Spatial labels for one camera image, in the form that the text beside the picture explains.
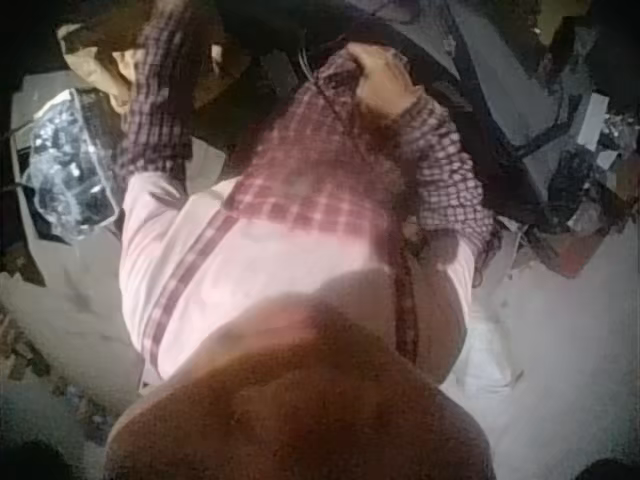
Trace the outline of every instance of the concrete floor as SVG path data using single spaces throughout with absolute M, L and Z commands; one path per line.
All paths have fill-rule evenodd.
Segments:
M 524 375 L 502 396 L 446 391 L 489 436 L 499 479 L 570 479 L 640 462 L 638 229 L 611 235 L 575 280 L 535 263 L 494 297 Z

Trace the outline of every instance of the plastic bag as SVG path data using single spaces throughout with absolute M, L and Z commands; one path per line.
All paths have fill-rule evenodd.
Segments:
M 97 92 L 67 90 L 37 116 L 30 165 L 23 183 L 35 190 L 35 205 L 67 241 L 86 237 L 118 215 L 111 174 L 116 139 L 106 127 Z

